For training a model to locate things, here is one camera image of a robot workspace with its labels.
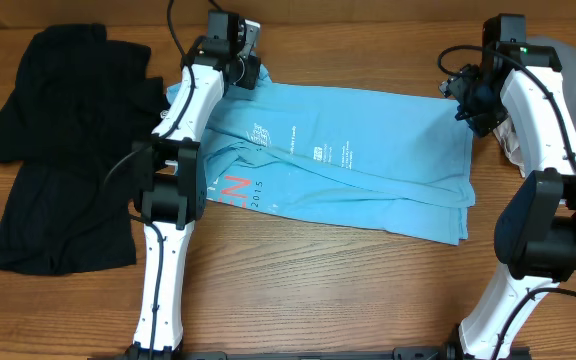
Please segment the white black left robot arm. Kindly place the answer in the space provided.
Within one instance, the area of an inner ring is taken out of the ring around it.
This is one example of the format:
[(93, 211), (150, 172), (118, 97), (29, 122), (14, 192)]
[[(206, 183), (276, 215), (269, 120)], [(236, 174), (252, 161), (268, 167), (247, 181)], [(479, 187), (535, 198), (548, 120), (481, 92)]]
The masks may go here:
[(252, 89), (260, 60), (256, 40), (229, 41), (223, 51), (208, 38), (183, 80), (162, 123), (135, 163), (137, 210), (144, 225), (146, 265), (140, 318), (129, 359), (171, 359), (183, 338), (182, 289), (192, 233), (206, 204), (200, 140), (209, 117), (229, 86)]

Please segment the light blue printed t-shirt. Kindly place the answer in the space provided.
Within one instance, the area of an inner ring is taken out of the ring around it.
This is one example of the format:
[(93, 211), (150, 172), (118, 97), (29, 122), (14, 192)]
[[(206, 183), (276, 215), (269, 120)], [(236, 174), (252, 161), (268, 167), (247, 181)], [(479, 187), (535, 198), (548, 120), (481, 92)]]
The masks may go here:
[(456, 245), (475, 202), (452, 100), (274, 82), (231, 88), (201, 145), (208, 197), (307, 222)]

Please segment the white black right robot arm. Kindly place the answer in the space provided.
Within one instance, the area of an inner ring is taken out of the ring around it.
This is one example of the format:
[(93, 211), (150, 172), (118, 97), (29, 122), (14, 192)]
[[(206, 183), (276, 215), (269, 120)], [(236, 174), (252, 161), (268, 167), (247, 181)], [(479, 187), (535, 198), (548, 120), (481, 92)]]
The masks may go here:
[(444, 95), (476, 134), (512, 119), (526, 178), (497, 220), (496, 272), (474, 310), (429, 359), (527, 359), (512, 343), (549, 294), (576, 272), (576, 132), (563, 94), (562, 65), (552, 47), (493, 40), (480, 65), (452, 72)]

